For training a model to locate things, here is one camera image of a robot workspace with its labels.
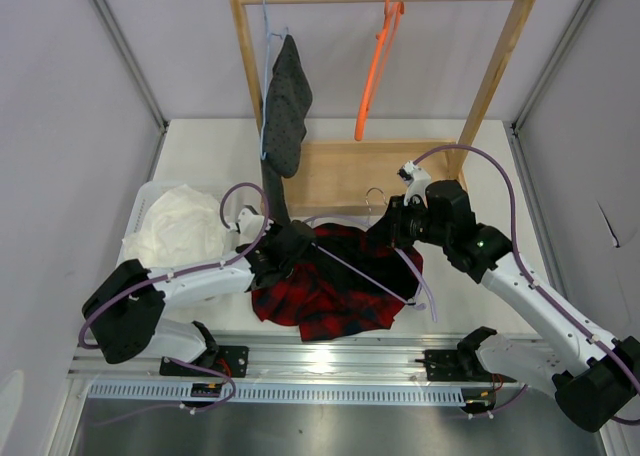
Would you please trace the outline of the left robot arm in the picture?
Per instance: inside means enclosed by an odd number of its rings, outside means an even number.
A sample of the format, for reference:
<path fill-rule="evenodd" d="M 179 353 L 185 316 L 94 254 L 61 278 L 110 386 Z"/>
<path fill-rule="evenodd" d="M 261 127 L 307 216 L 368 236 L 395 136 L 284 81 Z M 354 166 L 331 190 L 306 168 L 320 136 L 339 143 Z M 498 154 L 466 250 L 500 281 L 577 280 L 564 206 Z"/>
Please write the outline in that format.
<path fill-rule="evenodd" d="M 270 288 L 290 276 L 315 242 L 301 221 L 274 224 L 260 238 L 221 258 L 193 266 L 147 269 L 122 262 L 82 307 L 79 346 L 99 350 L 109 364 L 139 355 L 179 360 L 197 376 L 216 366 L 213 336 L 202 323 L 165 317 L 173 308 L 209 298 Z"/>

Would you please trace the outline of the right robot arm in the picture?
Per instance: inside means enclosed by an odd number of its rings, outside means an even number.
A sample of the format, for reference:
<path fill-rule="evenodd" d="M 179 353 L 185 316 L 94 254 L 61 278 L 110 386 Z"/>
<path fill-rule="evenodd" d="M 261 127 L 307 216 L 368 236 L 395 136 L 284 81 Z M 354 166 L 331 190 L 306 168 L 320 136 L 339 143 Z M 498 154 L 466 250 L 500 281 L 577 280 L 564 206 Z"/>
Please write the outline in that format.
<path fill-rule="evenodd" d="M 621 423 L 618 412 L 639 394 L 639 342 L 616 338 L 535 278 L 514 239 L 477 222 L 469 196 L 451 180 L 422 196 L 394 196 L 371 239 L 397 249 L 415 242 L 438 246 L 449 263 L 496 294 L 548 343 L 558 362 L 495 334 L 460 350 L 458 371 L 468 379 L 497 372 L 553 397 L 579 428 L 595 433 Z"/>

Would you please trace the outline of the red plaid skirt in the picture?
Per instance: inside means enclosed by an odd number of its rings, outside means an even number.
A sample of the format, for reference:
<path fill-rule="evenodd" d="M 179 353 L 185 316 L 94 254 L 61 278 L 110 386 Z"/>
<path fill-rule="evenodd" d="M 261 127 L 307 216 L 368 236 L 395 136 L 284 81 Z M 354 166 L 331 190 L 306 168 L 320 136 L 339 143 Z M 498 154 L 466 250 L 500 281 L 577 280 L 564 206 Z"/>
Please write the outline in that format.
<path fill-rule="evenodd" d="M 255 315 L 296 327 L 303 342 L 390 329 L 419 293 L 422 256 L 413 248 L 398 253 L 353 226 L 325 223 L 314 232 L 310 259 L 285 280 L 251 293 Z"/>

